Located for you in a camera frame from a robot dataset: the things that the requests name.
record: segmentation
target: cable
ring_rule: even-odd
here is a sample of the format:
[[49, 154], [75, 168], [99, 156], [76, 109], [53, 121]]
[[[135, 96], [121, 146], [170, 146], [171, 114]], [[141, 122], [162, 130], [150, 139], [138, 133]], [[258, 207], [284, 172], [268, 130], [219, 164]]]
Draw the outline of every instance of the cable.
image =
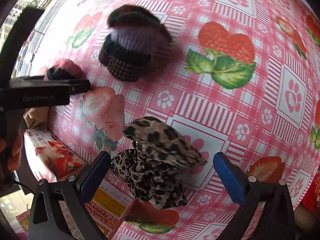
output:
[[13, 180], [12, 181], [14, 184], [17, 184], [17, 185], [20, 185], [22, 187], [25, 187], [27, 190], [29, 190], [33, 195], [35, 194], [35, 192], [33, 190], [31, 190], [29, 187], [27, 187], [26, 185], [22, 184], [21, 182], [19, 181], [16, 181], [16, 180]]

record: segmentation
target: building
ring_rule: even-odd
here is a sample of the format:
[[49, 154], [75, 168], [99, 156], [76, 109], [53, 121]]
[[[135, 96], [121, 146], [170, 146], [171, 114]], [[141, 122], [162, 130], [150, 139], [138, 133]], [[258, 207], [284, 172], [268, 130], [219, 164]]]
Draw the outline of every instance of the building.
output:
[[16, 5], [9, 13], [8, 17], [4, 21], [3, 26], [0, 28], [0, 51], [9, 32], [12, 29], [12, 26], [14, 25], [24, 8], [27, 6], [37, 6], [40, 1], [41, 0], [18, 0]]

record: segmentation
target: leopard print cloth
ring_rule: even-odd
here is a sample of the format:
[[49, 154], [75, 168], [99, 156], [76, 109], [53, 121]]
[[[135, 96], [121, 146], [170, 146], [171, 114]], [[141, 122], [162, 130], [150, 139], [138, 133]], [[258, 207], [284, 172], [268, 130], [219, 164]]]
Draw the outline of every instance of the leopard print cloth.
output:
[[128, 183], [132, 195], [142, 202], [153, 199], [161, 209], [186, 205], [182, 184], [175, 176], [179, 169], [207, 162], [198, 150], [175, 129], [151, 116], [131, 122], [124, 136], [132, 140], [133, 148], [115, 156], [111, 169]]

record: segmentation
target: yellow label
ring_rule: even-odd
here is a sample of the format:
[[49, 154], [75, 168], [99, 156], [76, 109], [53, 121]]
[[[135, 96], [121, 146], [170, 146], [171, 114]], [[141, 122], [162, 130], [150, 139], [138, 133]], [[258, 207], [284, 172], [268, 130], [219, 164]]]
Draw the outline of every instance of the yellow label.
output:
[[22, 220], [20, 223], [21, 223], [23, 229], [24, 229], [25, 231], [28, 231], [29, 218], [26, 218], [26, 219]]
[[120, 218], [123, 215], [126, 209], [125, 205], [115, 200], [113, 197], [108, 195], [101, 188], [98, 188], [92, 200], [97, 202], [102, 208], [104, 208], [109, 213], [111, 213], [112, 215], [118, 218]]

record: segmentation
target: screw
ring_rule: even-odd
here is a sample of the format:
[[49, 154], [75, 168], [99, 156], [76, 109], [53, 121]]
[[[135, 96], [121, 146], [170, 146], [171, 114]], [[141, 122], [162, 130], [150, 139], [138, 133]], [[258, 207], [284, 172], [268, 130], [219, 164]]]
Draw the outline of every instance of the screw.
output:
[[284, 186], [284, 185], [285, 185], [285, 180], [284, 180], [284, 179], [280, 179], [280, 180], [279, 180], [279, 184], [282, 185], [282, 186]]
[[249, 177], [248, 177], [248, 180], [249, 180], [250, 182], [256, 182], [256, 181], [257, 181], [257, 178], [256, 178], [255, 176], [249, 176]]
[[70, 175], [70, 176], [68, 177], [68, 181], [73, 182], [73, 181], [76, 180], [76, 178], [77, 178], [76, 175]]
[[41, 179], [41, 180], [39, 180], [39, 185], [43, 185], [43, 184], [46, 183], [46, 182], [47, 182], [46, 179]]

